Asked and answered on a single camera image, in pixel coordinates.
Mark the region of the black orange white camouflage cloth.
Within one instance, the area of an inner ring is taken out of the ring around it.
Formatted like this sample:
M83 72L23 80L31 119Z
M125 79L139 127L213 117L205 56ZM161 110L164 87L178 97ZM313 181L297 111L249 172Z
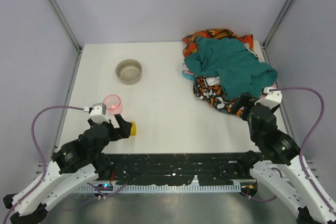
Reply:
M226 97L221 85L209 85L206 77L195 77L192 89L196 98L206 101L221 113L229 114L234 99Z

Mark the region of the light blue cloth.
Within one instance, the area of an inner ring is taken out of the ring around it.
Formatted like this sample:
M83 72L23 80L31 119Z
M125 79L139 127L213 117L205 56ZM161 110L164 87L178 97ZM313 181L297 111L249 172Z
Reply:
M185 79L188 79L188 80L194 80L194 78L195 78L195 75L192 72L188 71L188 70L183 70L182 71L182 76Z

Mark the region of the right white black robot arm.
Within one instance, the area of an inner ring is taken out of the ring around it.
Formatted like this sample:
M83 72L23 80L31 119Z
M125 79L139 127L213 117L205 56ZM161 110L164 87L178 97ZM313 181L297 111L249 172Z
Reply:
M335 201L309 168L303 148L278 129L274 112L282 102L281 91L267 87L263 94L241 114L261 155L244 153L237 160L238 167L285 204L297 223L335 223Z

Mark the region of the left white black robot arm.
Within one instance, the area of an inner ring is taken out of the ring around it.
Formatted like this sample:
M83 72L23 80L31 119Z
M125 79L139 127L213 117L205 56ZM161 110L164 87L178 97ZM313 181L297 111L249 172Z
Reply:
M136 135L134 122L119 114L118 127L104 116L90 117L89 128L76 140L64 144L45 165L43 173L24 190L3 198L11 223L40 223L47 214L78 187L108 176L112 162L103 149L110 143Z

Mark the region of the dark teal cloth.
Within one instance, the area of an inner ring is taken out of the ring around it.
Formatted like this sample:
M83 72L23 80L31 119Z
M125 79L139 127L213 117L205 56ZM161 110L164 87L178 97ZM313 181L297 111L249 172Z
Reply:
M195 43L197 52L184 59L185 65L197 77L219 77L228 99L243 93L258 98L277 80L278 72L237 39L198 37Z

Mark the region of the orange patterned cloth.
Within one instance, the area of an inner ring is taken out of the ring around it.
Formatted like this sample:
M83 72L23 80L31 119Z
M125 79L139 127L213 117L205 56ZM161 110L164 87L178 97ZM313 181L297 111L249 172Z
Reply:
M182 41L186 43L186 46L183 49L183 56L185 58L187 58L190 54L193 54L198 51L196 45L196 39L198 38L208 38L217 40L221 40L223 38L236 39L242 42L250 52L256 55L254 51L254 38L252 34L238 36L230 29L213 28L213 29L204 29L196 31L190 35L187 35L182 39Z

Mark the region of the yellow cube block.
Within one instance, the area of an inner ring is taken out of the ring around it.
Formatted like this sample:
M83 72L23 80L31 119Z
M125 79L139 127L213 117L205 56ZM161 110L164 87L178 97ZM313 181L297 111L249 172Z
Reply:
M136 136L137 135L137 127L134 121L131 121L131 130L130 130L130 136Z

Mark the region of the pink transparent plastic cup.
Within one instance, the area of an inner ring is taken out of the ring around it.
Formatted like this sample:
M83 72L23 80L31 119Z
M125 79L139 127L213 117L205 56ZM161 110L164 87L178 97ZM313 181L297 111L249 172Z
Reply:
M122 113L122 102L120 97L116 94L111 94L105 97L105 99L103 100L103 104L106 105L107 111L109 111L109 113L111 113L112 115Z

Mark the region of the grey metal bowl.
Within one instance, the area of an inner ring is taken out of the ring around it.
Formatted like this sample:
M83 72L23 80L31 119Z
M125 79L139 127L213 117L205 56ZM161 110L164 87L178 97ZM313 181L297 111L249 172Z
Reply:
M132 85L142 77L142 65L134 59L121 61L115 68L116 76L123 84Z

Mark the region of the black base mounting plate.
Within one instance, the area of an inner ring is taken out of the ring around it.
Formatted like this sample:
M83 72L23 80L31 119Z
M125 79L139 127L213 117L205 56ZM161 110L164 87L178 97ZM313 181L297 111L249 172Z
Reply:
M119 185L183 186L194 179L201 186L231 185L235 179L250 180L248 169L261 160L245 153L109 154L112 167L99 178Z

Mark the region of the right aluminium frame post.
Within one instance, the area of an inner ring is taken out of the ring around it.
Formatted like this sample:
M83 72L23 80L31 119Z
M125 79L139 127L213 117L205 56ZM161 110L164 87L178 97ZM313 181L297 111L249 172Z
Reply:
M291 9L292 5L294 4L295 0L286 0L285 3L283 4L278 16L276 17L268 35L266 36L265 41L262 43L262 46L264 49L267 48L269 45L270 41L274 37L276 31L280 27L281 23L285 19L286 15L288 14L289 10Z

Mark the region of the aluminium frame post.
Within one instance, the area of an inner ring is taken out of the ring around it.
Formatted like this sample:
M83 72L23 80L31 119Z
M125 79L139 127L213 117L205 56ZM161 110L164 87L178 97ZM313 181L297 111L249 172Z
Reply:
M291 9L292 5L294 4L295 0L286 0L285 3L283 4L278 16L276 17L268 35L266 36L265 41L262 43L262 46L264 49L267 48L269 45L270 41L274 37L276 31L280 27L281 23L285 19L286 15L288 14L289 10Z
M71 29L65 15L63 14L57 0L47 0L47 1L50 4L51 8L53 9L56 17L58 18L58 20L59 20L60 24L62 25L63 29L65 30L66 34L68 35L72 45L74 46L76 51L78 53L80 53L81 50L82 50L82 46L78 42L78 39L76 38L74 32L72 31L72 29Z

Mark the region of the left aluminium frame post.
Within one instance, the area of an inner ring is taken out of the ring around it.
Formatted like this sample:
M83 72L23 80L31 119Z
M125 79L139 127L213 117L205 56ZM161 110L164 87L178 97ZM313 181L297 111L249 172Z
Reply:
M71 29L65 15L63 14L57 0L47 0L47 1L50 4L51 8L53 9L56 17L58 18L58 20L59 20L60 24L62 25L63 29L65 30L66 34L68 35L72 45L74 46L76 51L78 53L80 53L81 50L82 50L82 46L78 42L78 39L76 38L74 32L72 31L72 29Z

